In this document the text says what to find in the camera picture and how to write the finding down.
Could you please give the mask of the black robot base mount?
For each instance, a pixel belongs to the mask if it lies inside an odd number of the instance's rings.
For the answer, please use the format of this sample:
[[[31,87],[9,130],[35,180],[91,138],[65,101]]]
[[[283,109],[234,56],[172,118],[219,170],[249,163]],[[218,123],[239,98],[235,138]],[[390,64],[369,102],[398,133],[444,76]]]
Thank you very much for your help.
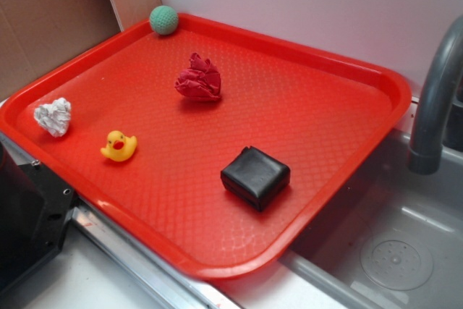
[[[1,295],[58,255],[75,191],[44,164],[16,164],[1,147]]]

